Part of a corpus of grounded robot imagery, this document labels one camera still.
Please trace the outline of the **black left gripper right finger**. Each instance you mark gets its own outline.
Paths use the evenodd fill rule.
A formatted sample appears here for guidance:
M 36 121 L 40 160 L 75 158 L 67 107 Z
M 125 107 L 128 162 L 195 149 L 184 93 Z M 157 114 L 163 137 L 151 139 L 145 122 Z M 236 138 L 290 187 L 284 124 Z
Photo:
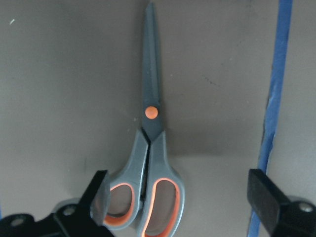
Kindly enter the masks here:
M 271 237 L 316 235 L 316 206 L 289 198 L 260 169 L 249 170 L 247 200 Z

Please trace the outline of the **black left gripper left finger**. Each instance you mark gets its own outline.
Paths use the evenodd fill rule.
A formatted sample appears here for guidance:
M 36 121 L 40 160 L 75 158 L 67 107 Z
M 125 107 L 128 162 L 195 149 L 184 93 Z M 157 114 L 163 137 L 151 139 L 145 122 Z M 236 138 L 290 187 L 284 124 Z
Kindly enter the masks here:
M 64 201 L 42 220 L 27 213 L 4 217 L 2 237 L 110 237 L 103 222 L 110 202 L 110 179 L 98 170 L 79 200 Z

